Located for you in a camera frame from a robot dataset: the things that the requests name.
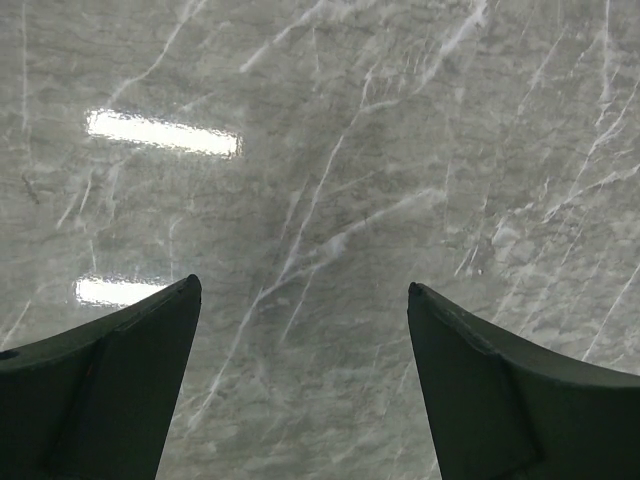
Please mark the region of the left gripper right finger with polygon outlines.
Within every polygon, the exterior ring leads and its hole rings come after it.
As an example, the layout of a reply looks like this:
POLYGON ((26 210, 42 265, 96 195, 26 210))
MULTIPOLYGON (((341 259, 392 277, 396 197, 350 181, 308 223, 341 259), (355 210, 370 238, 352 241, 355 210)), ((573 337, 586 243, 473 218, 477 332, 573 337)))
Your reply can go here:
POLYGON ((553 352, 412 283, 408 325, 445 479, 635 479, 639 379, 553 352))

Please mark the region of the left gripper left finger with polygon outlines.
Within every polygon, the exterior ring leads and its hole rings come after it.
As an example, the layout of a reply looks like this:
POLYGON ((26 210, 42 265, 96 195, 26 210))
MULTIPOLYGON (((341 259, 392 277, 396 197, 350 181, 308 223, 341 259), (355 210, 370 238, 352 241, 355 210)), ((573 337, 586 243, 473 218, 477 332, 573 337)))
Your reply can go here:
POLYGON ((190 275, 1 354, 4 479, 153 479, 201 310, 190 275))

